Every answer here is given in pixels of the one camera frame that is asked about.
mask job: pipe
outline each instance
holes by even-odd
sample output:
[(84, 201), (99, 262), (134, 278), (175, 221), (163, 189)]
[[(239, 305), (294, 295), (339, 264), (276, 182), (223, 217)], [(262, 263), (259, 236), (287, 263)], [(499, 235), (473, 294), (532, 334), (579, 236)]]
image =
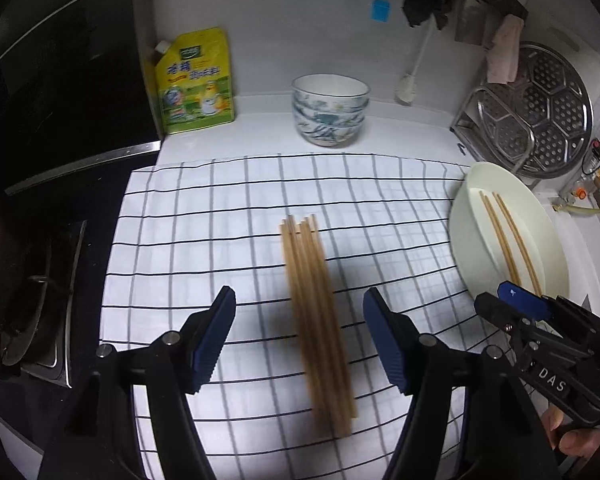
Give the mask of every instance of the pipe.
[(581, 207), (571, 204), (554, 204), (554, 211), (568, 211), (569, 213), (579, 213), (582, 215), (597, 215), (600, 213), (600, 207)]

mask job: white brush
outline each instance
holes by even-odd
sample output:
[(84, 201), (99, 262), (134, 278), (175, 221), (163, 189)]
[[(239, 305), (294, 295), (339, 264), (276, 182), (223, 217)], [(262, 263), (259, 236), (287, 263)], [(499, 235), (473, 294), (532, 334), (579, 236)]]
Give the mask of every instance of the white brush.
[(436, 19), (431, 16), (427, 22), (425, 37), (420, 44), (420, 50), (418, 51), (418, 57), (416, 58), (416, 63), (413, 66), (413, 70), (411, 73), (407, 72), (404, 76), (402, 76), (402, 79), (398, 81), (398, 84), (395, 87), (395, 96), (405, 104), (413, 103), (413, 100), (416, 98), (416, 74), (420, 68), (420, 63), (424, 57), (424, 51), (427, 49), (427, 43), (429, 43), (429, 38), (431, 37), (435, 26)]

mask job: white countertop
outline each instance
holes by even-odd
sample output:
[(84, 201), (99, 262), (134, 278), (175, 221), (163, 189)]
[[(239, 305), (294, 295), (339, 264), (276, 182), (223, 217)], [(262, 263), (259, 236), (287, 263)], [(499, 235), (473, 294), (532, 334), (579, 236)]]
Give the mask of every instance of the white countertop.
[[(232, 123), (169, 136), (158, 165), (244, 155), (333, 151), (306, 142), (296, 132), (289, 94), (239, 96), (235, 104), (237, 113)], [(360, 136), (338, 151), (470, 166), (475, 160), (459, 149), (458, 138), (448, 129), (451, 122), (452, 117), (444, 112), (371, 102)], [(600, 221), (554, 212), (549, 194), (539, 195), (538, 199), (562, 241), (569, 264), (570, 299), (581, 304), (589, 296), (592, 311), (600, 316)]]

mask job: metal dish rack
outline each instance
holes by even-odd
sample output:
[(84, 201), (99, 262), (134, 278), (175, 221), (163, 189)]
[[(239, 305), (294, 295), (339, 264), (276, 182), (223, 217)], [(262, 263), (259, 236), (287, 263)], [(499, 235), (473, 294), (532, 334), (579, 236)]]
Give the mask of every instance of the metal dish rack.
[(451, 130), (477, 160), (535, 180), (571, 171), (591, 136), (591, 103), (582, 79), (560, 54), (520, 46), (514, 82), (483, 81), (456, 114)]

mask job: bundle of chopsticks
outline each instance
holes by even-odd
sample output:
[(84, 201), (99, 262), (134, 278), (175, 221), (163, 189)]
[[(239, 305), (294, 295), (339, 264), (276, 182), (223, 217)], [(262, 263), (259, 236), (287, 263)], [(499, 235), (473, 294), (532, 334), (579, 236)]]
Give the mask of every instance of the bundle of chopsticks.
[[(504, 215), (505, 220), (507, 221), (507, 225), (511, 232), (513, 233), (514, 240), (518, 245), (518, 249), (520, 250), (520, 254), (522, 254), (522, 259), (525, 262), (526, 270), (529, 273), (529, 278), (531, 279), (531, 283), (534, 288), (534, 294), (536, 296), (542, 296), (542, 289), (540, 288), (540, 281), (538, 280), (538, 275), (536, 274), (536, 270), (534, 269), (534, 265), (531, 262), (531, 257), (529, 256), (529, 252), (526, 250), (526, 245), (522, 236), (520, 235), (520, 231), (516, 226), (516, 223), (513, 221), (511, 213), (507, 208), (507, 205), (504, 203), (501, 195), (499, 193), (492, 193), (496, 203), (500, 207), (500, 211)], [(509, 245), (509, 241), (504, 234), (504, 229), (502, 228), (502, 224), (500, 223), (500, 219), (496, 214), (489, 197), (485, 195), (483, 191), (480, 192), (480, 197), (482, 198), (482, 203), (484, 204), (485, 209), (489, 215), (491, 220), (491, 225), (496, 233), (496, 237), (498, 238), (498, 243), (500, 244), (500, 249), (502, 250), (502, 254), (504, 255), (504, 259), (507, 263), (507, 269), (509, 271), (509, 275), (511, 277), (511, 281), (518, 286), (522, 286), (522, 281), (520, 280), (520, 272), (518, 271), (518, 266), (516, 265), (516, 261), (513, 259), (513, 254), (511, 252), (511, 247)]]
[(288, 216), (280, 231), (317, 422), (319, 426), (330, 424), (337, 436), (345, 436), (351, 433), (356, 405), (315, 216), (300, 224)]

